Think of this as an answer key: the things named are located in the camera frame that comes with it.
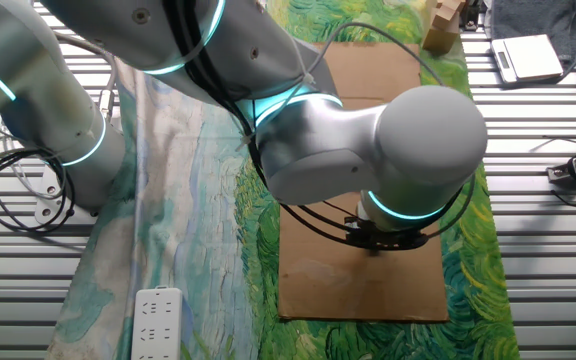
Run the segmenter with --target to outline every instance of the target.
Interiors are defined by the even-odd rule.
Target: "gray cloth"
[[[576,0],[494,0],[492,38],[547,34],[568,74],[576,65]]]
[[[484,0],[484,8],[486,9],[486,15],[484,15],[484,32],[488,39],[492,38],[492,29],[490,24],[492,23],[492,1]]]

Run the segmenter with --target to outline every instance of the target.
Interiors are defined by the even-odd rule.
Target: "green grass pattern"
[[[418,44],[425,4],[420,0],[275,0],[269,11],[290,33],[310,42],[324,41],[341,23],[363,21],[405,43]],[[348,29],[337,40],[385,41],[362,29]],[[460,44],[441,58],[424,51],[421,56],[448,85],[470,95]],[[434,80],[422,72],[422,83]],[[468,211],[442,236],[450,315],[445,324],[280,321],[279,207],[250,164],[237,177],[237,185],[236,220],[260,359],[519,359],[483,166],[477,171]],[[468,186],[442,219],[444,224],[463,205]]]

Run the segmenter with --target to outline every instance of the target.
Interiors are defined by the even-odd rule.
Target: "wooden block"
[[[466,4],[468,3],[466,0],[429,0],[432,1],[432,7],[436,7],[437,9],[439,9],[444,2],[448,2],[451,4],[448,4],[448,6],[451,9],[455,9],[457,10],[457,12],[461,13],[464,8],[466,7]]]
[[[444,4],[439,9],[436,9],[436,13],[432,17],[431,24],[438,29],[445,30],[448,28],[448,26],[450,26],[452,19],[456,17],[457,11]]]
[[[431,9],[431,19],[438,9]],[[455,16],[445,30],[428,24],[428,31],[424,37],[422,47],[435,55],[446,54],[459,37],[459,17]]]
[[[441,7],[448,7],[449,9],[460,13],[466,6],[466,0],[442,0]]]

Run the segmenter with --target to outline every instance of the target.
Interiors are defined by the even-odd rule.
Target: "cable bundle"
[[[0,216],[0,224],[5,226],[7,229],[12,231],[23,231],[23,232],[31,232],[35,234],[48,234],[51,233],[59,228],[61,228],[68,219],[74,215],[74,206],[75,206],[75,188],[70,178],[70,175],[65,171],[65,169],[61,166],[58,158],[55,154],[51,154],[47,150],[38,149],[38,150],[11,150],[5,151],[1,153],[4,155],[0,159],[0,172],[4,169],[13,166],[14,164],[18,163],[23,159],[39,157],[43,159],[46,164],[57,174],[57,177],[60,183],[64,184],[64,188],[60,191],[61,192],[61,199],[59,209],[55,213],[55,215],[48,220],[46,223],[37,225],[37,226],[27,226],[26,224],[22,223],[6,206],[5,202],[2,200],[0,195],[0,207],[14,223],[10,223]],[[68,209],[66,209],[66,200],[70,198],[70,205]],[[64,214],[65,216],[63,219],[55,224],[55,222]]]

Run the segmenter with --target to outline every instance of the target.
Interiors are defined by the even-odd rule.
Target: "white power strip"
[[[178,360],[181,351],[181,290],[158,286],[135,298],[132,360]]]

